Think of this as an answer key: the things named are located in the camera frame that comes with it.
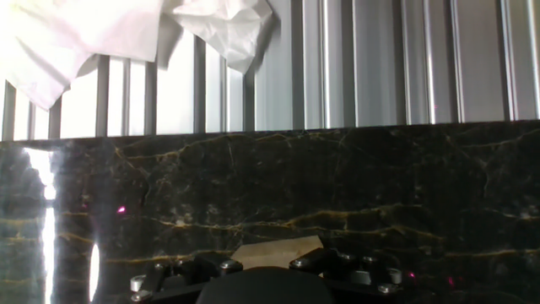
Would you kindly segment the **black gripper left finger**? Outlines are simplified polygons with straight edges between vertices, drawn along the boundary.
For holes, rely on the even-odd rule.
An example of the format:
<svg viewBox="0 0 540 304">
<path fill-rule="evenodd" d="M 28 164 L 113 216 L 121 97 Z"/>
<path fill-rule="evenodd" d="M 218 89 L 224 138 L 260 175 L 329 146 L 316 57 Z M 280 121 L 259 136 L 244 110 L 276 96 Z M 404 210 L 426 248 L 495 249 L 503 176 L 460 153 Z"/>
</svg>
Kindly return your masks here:
<svg viewBox="0 0 540 304">
<path fill-rule="evenodd" d="M 130 279 L 131 303 L 194 303 L 211 280 L 234 274 L 243 264 L 220 252 L 150 263 Z"/>
</svg>

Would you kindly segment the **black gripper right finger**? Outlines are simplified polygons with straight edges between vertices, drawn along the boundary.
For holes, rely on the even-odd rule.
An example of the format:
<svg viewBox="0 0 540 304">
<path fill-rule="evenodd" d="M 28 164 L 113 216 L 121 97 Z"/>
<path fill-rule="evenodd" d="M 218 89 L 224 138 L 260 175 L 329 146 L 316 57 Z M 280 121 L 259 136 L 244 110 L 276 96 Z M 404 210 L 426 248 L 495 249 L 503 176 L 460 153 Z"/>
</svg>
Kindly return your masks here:
<svg viewBox="0 0 540 304">
<path fill-rule="evenodd" d="M 289 269 L 314 274 L 338 287 L 366 287 L 388 295 L 402 288 L 402 271 L 371 256 L 356 256 L 319 247 L 289 263 Z"/>
</svg>

